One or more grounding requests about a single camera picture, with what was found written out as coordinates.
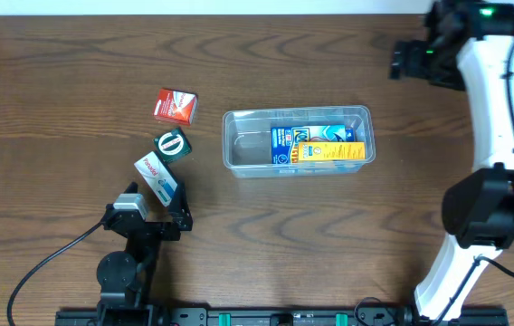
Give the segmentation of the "red medicine box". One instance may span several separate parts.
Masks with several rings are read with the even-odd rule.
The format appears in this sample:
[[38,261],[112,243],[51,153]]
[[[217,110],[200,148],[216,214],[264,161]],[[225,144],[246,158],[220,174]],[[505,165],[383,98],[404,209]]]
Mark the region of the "red medicine box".
[[162,88],[157,96],[152,116],[156,120],[190,126],[198,105],[198,97],[192,92]]

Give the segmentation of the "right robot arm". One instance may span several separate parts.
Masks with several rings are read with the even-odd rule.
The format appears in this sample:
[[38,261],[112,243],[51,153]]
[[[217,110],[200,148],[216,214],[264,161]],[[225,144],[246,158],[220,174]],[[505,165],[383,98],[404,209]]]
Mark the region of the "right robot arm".
[[514,242],[514,4],[436,1],[423,40],[395,45],[390,76],[464,91],[472,172],[443,196],[443,244],[399,325],[504,325],[502,309],[468,308],[485,268]]

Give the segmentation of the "blue Kool Fever box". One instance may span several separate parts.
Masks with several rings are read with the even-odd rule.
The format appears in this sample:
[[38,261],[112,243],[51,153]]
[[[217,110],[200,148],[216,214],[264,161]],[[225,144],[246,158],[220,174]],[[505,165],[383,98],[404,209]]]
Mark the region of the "blue Kool Fever box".
[[302,141],[352,142],[354,131],[345,125],[309,125],[271,129],[271,163],[298,162],[298,144]]

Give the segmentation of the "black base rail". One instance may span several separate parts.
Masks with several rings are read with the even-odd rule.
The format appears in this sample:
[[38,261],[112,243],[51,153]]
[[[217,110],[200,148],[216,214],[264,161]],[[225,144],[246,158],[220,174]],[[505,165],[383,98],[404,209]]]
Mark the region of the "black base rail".
[[355,325],[449,325],[509,326],[504,309],[464,309],[457,319],[429,320],[418,317],[409,308],[362,305],[348,310],[215,310],[180,308],[171,312],[60,311],[56,326],[97,325],[168,325],[168,326],[355,326]]

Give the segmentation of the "white Panadol box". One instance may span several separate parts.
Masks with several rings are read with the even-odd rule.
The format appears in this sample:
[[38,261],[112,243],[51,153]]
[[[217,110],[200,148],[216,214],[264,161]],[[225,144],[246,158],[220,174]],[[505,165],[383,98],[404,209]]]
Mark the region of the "white Panadol box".
[[172,171],[158,157],[155,151],[134,163],[138,173],[147,182],[161,204],[168,207],[176,194],[177,181]]

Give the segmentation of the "yellow medicine box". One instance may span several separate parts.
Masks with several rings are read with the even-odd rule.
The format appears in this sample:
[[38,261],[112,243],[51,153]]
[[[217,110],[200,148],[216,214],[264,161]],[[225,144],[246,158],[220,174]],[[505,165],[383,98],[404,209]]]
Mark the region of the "yellow medicine box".
[[299,162],[365,158],[366,146],[363,142],[300,142],[297,152]]

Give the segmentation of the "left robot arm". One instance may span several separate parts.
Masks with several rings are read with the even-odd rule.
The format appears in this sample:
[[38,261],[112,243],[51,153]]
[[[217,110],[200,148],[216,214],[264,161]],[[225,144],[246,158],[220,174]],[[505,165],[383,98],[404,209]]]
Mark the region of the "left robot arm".
[[150,301],[149,293],[161,244],[178,241],[182,232],[193,227],[182,182],[177,184],[168,213],[172,217],[170,222],[148,221],[148,206],[135,182],[114,203],[106,206],[101,219],[103,228],[125,237],[127,243],[124,250],[107,254],[98,265],[97,326],[171,323],[169,310]]

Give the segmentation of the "clear plastic container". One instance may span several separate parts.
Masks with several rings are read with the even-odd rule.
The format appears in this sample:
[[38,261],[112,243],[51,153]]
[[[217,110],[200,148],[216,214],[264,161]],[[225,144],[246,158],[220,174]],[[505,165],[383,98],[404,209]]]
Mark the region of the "clear plastic container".
[[[271,129],[309,125],[345,125],[366,146],[363,160],[271,163]],[[370,112],[363,105],[229,111],[223,117],[223,161],[236,177],[294,177],[347,174],[376,157]]]

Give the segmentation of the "green round-logo box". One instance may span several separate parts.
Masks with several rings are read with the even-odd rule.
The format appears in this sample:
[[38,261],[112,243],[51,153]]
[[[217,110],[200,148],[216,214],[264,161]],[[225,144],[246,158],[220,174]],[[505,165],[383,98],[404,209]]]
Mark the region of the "green round-logo box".
[[167,164],[192,152],[190,142],[181,128],[172,129],[153,139],[159,157]]

